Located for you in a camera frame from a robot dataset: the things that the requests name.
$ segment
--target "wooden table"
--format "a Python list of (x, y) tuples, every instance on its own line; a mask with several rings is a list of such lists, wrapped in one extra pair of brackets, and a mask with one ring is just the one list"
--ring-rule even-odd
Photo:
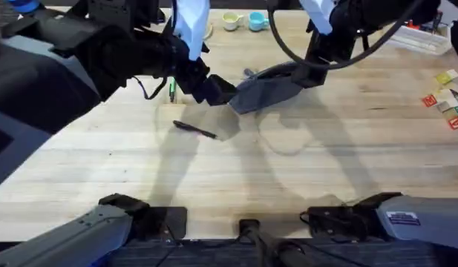
[[(245, 67), (288, 61), (268, 30), (225, 32), (224, 11), (211, 13), (212, 51), (203, 56), (213, 73), (237, 84)], [(276, 17), (282, 37), (303, 55), (306, 14)], [(434, 57), (383, 47), (330, 72), (324, 86), (243, 116), (190, 98), (167, 104), (167, 91), (149, 102), (130, 80), (0, 187), (0, 241), (27, 240), (115, 192), (151, 205), (186, 206), (188, 238), (233, 237), (246, 217), (261, 219), (273, 234), (304, 237), (298, 214), (306, 208), (381, 191), (458, 197), (458, 131), (420, 101), (436, 87), (433, 77), (453, 67), (458, 70), (454, 53)], [(149, 90), (159, 83), (143, 82)], [(175, 129), (173, 119), (223, 141)]]

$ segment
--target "green marker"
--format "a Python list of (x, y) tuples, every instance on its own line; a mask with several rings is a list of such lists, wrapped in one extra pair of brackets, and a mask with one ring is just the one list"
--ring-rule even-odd
[(169, 101), (174, 103), (174, 99), (176, 96), (176, 79), (172, 78), (171, 84), (169, 85)]

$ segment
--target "yellow mug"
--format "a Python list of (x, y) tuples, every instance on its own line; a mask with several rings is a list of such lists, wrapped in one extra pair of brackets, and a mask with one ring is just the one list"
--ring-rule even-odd
[(223, 28), (228, 31), (237, 30), (243, 24), (243, 16), (234, 12), (225, 12), (222, 16)]

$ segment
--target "cup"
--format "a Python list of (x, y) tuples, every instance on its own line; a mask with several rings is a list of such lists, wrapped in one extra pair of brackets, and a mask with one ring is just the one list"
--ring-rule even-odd
[(249, 29), (252, 31), (261, 31), (269, 25), (268, 19), (260, 12), (252, 12), (249, 15)]
[(237, 30), (243, 23), (243, 16), (239, 16), (233, 12), (225, 12), (222, 16), (223, 28), (228, 31)]

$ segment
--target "white robot part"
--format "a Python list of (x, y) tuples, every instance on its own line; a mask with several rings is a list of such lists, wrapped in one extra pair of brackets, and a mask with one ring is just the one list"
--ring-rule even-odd
[(333, 27), (330, 23), (331, 12), (335, 4), (333, 0), (299, 0), (301, 6), (308, 12), (318, 32), (324, 35), (330, 34)]
[(200, 56), (209, 10), (209, 0), (177, 0), (174, 31), (187, 44), (189, 60), (195, 61)]

